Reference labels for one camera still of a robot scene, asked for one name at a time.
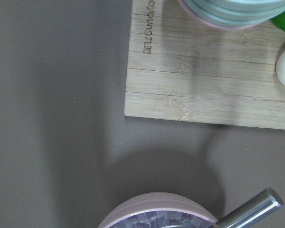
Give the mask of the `bamboo cutting board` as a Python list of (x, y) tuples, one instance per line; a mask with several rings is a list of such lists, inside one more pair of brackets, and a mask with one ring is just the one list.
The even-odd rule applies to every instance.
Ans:
[(176, 0), (132, 2), (124, 114), (285, 130), (276, 62), (285, 32), (270, 21), (220, 30)]

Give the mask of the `pink bowl with ice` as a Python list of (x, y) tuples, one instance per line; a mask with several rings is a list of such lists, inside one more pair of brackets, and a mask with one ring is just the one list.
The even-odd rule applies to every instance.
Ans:
[(135, 196), (113, 209), (100, 223), (100, 228), (110, 228), (118, 222), (148, 212), (181, 212), (215, 223), (217, 219), (200, 204), (177, 194), (151, 192)]

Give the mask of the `stacked green bowls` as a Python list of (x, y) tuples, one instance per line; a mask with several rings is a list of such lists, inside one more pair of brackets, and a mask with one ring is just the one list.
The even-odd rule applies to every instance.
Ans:
[(179, 0), (192, 18), (224, 30), (246, 29), (285, 11), (285, 0)]

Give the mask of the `steel ice scoop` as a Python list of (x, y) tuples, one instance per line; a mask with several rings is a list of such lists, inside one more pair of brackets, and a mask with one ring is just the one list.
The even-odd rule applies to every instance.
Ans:
[(277, 192), (267, 188), (212, 226), (214, 228), (248, 228), (283, 206), (284, 202)]

